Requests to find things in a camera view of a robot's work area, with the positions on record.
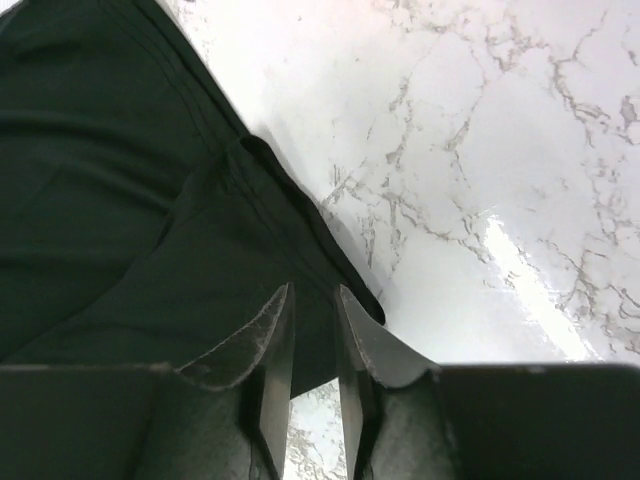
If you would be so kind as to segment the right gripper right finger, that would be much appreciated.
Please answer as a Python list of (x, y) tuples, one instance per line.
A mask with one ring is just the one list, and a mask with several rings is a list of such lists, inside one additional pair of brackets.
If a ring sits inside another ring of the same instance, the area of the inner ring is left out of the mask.
[(335, 297), (350, 478), (638, 477), (637, 366), (442, 366)]

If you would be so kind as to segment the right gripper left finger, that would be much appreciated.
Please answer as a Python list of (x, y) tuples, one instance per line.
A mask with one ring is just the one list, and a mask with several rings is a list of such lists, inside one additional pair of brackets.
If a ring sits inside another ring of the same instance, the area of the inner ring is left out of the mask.
[(295, 293), (181, 368), (5, 366), (5, 479), (279, 479)]

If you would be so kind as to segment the black t-shirt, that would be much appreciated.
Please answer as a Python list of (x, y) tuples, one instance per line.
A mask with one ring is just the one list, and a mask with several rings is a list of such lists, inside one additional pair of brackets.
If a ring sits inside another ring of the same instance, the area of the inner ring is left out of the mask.
[(384, 310), (314, 202), (156, 1), (23, 1), (1, 17), (1, 360), (168, 363), (291, 284), (291, 392), (336, 374), (333, 294)]

